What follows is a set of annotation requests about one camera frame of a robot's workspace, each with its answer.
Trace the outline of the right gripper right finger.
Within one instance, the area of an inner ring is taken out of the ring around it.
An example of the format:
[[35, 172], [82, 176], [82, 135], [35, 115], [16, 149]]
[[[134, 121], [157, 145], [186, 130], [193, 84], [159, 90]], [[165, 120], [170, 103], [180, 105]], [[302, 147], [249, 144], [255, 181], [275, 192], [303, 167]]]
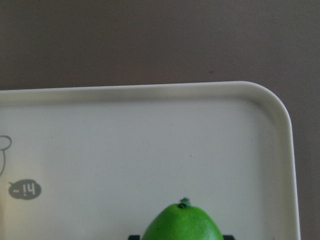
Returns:
[[223, 235], [223, 240], [233, 240], [233, 235]]

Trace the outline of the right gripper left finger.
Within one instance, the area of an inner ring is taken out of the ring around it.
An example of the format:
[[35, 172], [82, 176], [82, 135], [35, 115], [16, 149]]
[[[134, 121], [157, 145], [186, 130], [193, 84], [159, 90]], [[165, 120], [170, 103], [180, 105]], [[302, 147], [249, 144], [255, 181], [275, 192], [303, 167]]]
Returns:
[[141, 239], [141, 236], [138, 234], [128, 236], [128, 240], [140, 240], [140, 239]]

